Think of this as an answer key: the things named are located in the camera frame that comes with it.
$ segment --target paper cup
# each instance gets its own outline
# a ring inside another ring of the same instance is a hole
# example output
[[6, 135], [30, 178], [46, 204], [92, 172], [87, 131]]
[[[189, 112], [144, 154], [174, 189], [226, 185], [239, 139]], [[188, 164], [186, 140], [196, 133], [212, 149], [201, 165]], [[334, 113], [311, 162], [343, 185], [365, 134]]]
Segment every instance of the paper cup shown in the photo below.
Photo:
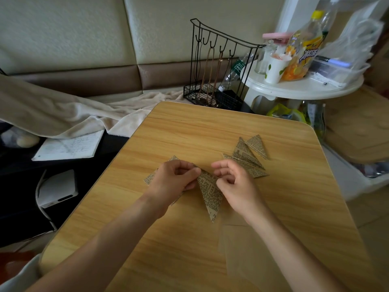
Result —
[[269, 65], [266, 68], [265, 81], [267, 83], [277, 84], [291, 60], [292, 57], [285, 54], [281, 54], [277, 58], [271, 56]]

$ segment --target open notebook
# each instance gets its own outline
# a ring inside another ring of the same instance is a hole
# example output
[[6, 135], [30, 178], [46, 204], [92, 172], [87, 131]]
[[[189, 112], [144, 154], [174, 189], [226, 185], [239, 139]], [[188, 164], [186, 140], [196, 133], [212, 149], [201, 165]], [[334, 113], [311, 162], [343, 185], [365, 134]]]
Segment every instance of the open notebook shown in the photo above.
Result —
[[104, 134], [104, 130], [72, 139], [47, 138], [38, 149], [33, 161], [52, 161], [92, 158]]

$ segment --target person's left hand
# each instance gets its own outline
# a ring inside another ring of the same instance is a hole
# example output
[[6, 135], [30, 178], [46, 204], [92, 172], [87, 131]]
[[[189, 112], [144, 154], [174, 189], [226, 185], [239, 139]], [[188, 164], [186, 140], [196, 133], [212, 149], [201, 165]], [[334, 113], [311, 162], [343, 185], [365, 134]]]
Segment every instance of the person's left hand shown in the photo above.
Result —
[[150, 198], [159, 210], [162, 217], [184, 190], [191, 190], [196, 186], [196, 179], [201, 169], [192, 163], [182, 160], [164, 162], [158, 168], [149, 188], [143, 194]]

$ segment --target wooden tabletop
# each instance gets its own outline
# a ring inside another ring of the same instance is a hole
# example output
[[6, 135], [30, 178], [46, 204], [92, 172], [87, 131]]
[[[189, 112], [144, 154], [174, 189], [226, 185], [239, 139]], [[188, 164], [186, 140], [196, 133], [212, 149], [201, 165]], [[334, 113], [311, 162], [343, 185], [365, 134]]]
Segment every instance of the wooden tabletop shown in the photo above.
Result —
[[[270, 176], [255, 182], [270, 208], [353, 291], [383, 291], [311, 127], [174, 102], [159, 103], [124, 145], [46, 247], [42, 272], [141, 196], [143, 179], [160, 163], [176, 155], [212, 172], [211, 162], [230, 155], [239, 137], [256, 134], [269, 160], [258, 158]], [[222, 207], [229, 206], [223, 201]], [[217, 251], [221, 220], [211, 223], [198, 188], [186, 192], [146, 232], [108, 291], [248, 291], [227, 277]]]

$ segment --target beige blanket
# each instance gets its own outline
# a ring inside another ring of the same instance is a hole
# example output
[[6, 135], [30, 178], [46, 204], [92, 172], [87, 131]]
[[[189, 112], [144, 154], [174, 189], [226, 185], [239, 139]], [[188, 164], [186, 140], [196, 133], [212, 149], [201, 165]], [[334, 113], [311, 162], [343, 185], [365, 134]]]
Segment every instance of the beige blanket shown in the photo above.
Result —
[[73, 138], [102, 129], [130, 137], [164, 100], [189, 103], [181, 91], [105, 104], [0, 75], [0, 120], [44, 137]]

